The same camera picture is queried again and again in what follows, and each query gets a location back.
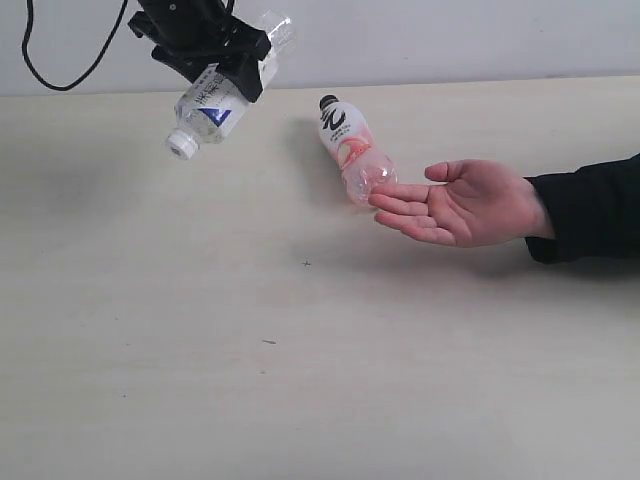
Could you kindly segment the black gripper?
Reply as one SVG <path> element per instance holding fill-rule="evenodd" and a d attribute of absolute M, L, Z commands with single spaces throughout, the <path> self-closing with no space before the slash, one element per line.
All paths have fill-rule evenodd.
<path fill-rule="evenodd" d="M 213 61 L 248 102 L 257 102 L 264 90 L 261 62 L 272 44 L 265 31 L 234 16 L 233 3 L 147 0 L 139 5 L 128 27 L 154 44 L 155 61 L 191 84 L 207 69 L 204 60 Z"/>

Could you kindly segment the black sleeved forearm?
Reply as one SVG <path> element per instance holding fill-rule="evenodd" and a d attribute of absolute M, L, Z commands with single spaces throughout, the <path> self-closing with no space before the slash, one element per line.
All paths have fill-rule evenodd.
<path fill-rule="evenodd" d="M 543 264 L 639 256 L 639 157 L 530 177 L 555 237 L 525 239 Z"/>

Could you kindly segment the person's open bare hand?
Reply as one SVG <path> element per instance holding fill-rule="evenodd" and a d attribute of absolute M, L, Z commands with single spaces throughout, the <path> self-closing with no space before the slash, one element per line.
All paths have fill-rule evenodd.
<path fill-rule="evenodd" d="M 483 160 L 442 162 L 425 169 L 429 185 L 384 184 L 369 204 L 375 220 L 420 242 L 475 248 L 534 237 L 555 238 L 531 182 Z"/>

